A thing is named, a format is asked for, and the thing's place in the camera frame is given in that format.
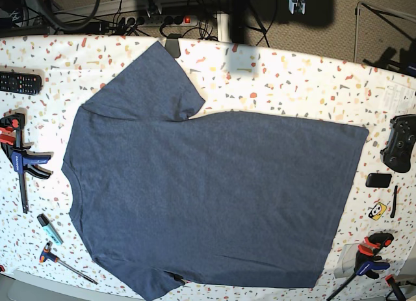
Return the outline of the blue T-shirt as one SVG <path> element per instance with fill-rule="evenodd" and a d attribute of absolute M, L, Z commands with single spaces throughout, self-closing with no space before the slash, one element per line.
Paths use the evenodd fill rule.
<path fill-rule="evenodd" d="M 345 208 L 363 127 L 196 113 L 160 43 L 77 110 L 62 171 L 91 258 L 146 300 L 185 280 L 312 288 Z"/>

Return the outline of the white power strip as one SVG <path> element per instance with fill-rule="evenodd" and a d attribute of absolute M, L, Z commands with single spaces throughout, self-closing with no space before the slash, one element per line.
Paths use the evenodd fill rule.
<path fill-rule="evenodd" d="M 199 23 L 195 15 L 123 16 L 120 21 L 128 26 L 137 24 L 139 27 L 159 27 L 166 21 L 175 27 L 196 27 Z"/>

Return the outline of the small black case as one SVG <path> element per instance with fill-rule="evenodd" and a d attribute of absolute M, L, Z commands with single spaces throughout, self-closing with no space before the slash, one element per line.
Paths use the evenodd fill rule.
<path fill-rule="evenodd" d="M 368 188 L 387 188 L 390 186 L 391 174 L 370 173 L 367 176 L 365 186 Z"/>

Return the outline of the teal highlighter marker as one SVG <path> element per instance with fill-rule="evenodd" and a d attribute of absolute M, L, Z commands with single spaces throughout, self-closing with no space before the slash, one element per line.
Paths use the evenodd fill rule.
<path fill-rule="evenodd" d="M 62 245 L 63 240 L 52 225 L 52 223 L 49 221 L 49 219 L 45 216 L 45 214 L 39 214 L 37 216 L 38 222 L 40 223 L 42 229 L 46 232 L 49 239 L 55 243 L 56 245 Z"/>

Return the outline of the yellow cartoon sticker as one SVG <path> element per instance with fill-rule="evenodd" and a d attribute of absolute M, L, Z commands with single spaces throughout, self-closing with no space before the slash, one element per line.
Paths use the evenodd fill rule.
<path fill-rule="evenodd" d="M 385 213 L 387 206 L 381 202 L 378 202 L 368 213 L 368 217 L 372 220 L 379 220 L 381 216 Z"/>

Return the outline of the clear plastic piece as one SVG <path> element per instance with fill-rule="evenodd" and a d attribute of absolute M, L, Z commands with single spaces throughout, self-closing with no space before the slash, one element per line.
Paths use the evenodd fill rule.
<path fill-rule="evenodd" d="M 334 270 L 336 279 L 347 278 L 354 273 L 357 251 L 358 244 L 346 244 L 343 246 Z"/>

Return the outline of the black game controller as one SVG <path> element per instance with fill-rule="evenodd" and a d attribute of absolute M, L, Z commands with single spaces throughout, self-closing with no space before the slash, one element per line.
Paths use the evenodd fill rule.
<path fill-rule="evenodd" d="M 382 162 L 394 172 L 407 173 L 415 145 L 415 114 L 395 116 L 390 120 L 390 126 L 387 147 L 380 151 Z"/>

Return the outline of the white paper sheet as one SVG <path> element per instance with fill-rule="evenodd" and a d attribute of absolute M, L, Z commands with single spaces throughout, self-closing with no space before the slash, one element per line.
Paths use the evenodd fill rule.
<path fill-rule="evenodd" d="M 415 90 L 388 78 L 381 95 L 380 109 L 392 115 L 415 114 Z"/>

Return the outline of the black TV remote control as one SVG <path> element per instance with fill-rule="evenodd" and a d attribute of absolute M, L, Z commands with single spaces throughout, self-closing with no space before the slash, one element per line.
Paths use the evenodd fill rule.
<path fill-rule="evenodd" d="M 35 96 L 42 88 L 42 78 L 39 75 L 1 72 L 1 91 L 15 94 Z"/>

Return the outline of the black pen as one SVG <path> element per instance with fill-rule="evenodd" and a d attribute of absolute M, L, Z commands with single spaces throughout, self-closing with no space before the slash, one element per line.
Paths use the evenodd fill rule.
<path fill-rule="evenodd" d="M 394 192 L 393 192 L 393 203 L 392 203 L 390 218 L 394 218 L 396 214 L 397 194 L 398 194 L 398 185 L 395 185 Z"/>

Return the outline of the blue black bar clamp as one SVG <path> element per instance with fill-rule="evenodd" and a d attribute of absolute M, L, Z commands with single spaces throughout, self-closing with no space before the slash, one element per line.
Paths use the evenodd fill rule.
<path fill-rule="evenodd" d="M 29 153 L 31 146 L 23 144 L 23 130 L 25 115 L 20 112 L 1 118 L 1 149 L 10 161 L 14 171 L 18 174 L 19 189 L 23 213 L 29 211 L 25 174 L 29 173 L 38 179 L 49 179 L 52 172 L 39 168 L 40 164 L 47 164 L 51 155 L 35 155 Z"/>

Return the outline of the blue bar clamp right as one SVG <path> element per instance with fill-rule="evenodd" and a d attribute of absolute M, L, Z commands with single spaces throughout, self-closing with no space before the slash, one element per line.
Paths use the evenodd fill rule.
<path fill-rule="evenodd" d="M 376 270 L 387 270 L 390 267 L 388 262 L 381 262 L 382 257 L 379 253 L 382 249 L 387 248 L 394 240 L 391 233 L 374 233 L 365 237 L 364 243 L 358 244 L 354 273 L 326 300 L 335 298 L 351 281 L 358 276 L 366 276 L 370 279 L 378 279 L 380 275 Z"/>

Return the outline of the red black clamp corner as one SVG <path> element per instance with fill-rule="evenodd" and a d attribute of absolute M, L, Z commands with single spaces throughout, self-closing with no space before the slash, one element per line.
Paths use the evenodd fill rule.
<path fill-rule="evenodd" d="M 391 292 L 386 296 L 386 300 L 389 300 L 389 296 L 394 294 L 398 301 L 406 301 L 404 293 L 401 291 L 399 284 L 395 281 L 393 275 L 388 275 L 385 278 L 386 283 L 391 288 Z"/>

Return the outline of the black table bracket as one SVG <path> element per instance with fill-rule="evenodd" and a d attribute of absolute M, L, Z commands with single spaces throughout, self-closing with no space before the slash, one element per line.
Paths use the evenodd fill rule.
<path fill-rule="evenodd" d="M 180 34 L 169 34 L 166 37 L 165 50 L 174 58 L 178 59 L 181 56 L 181 50 L 179 46 Z"/>

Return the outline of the white table leg post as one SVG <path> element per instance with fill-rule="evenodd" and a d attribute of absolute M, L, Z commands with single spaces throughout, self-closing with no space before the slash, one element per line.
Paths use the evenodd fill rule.
<path fill-rule="evenodd" d="M 231 43 L 229 14 L 217 13 L 217 38 L 219 42 Z"/>

